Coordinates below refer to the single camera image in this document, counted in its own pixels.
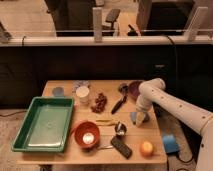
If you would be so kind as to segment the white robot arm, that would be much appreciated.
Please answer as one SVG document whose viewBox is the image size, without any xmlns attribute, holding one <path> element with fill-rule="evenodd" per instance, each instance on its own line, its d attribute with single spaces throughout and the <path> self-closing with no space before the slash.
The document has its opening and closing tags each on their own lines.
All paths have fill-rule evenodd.
<svg viewBox="0 0 213 171">
<path fill-rule="evenodd" d="M 136 109 L 148 113 L 154 103 L 172 114 L 202 137 L 195 171 L 213 171 L 213 112 L 183 101 L 165 92 L 161 78 L 139 85 Z"/>
</svg>

